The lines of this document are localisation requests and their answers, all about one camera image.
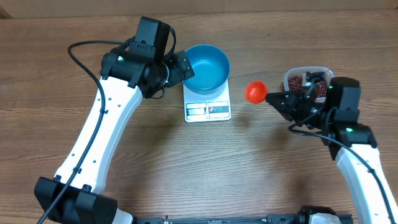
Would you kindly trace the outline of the red plastic measuring scoop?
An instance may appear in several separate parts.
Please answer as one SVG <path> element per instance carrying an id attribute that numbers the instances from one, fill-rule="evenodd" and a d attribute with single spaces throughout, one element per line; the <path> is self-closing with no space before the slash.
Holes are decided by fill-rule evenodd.
<path id="1" fill-rule="evenodd" d="M 245 99 L 252 104 L 259 104 L 265 101 L 268 94 L 266 84 L 260 80 L 251 82 L 245 89 Z"/>

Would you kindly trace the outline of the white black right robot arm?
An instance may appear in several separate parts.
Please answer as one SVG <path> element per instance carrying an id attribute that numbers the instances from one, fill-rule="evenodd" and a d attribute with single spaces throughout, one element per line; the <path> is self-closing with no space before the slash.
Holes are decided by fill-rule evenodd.
<path id="1" fill-rule="evenodd" d="M 287 121 L 294 134 L 320 138 L 343 174 L 361 223 L 397 223 L 397 203 L 383 173 L 376 138 L 359 123 L 359 81 L 333 77 L 326 99 L 315 101 L 322 72 L 307 72 L 303 90 L 269 93 L 265 101 Z"/>

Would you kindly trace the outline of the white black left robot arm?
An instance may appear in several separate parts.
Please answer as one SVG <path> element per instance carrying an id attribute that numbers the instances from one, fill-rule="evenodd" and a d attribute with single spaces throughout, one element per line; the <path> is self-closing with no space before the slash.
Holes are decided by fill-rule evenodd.
<path id="1" fill-rule="evenodd" d="M 118 142 L 143 99 L 160 99 L 167 88 L 194 75 L 184 51 L 167 47 L 176 34 L 168 24 L 141 17 L 137 32 L 112 42 L 104 54 L 98 91 L 75 145 L 51 178 L 38 179 L 34 194 L 43 220 L 57 223 L 134 223 L 104 189 Z"/>

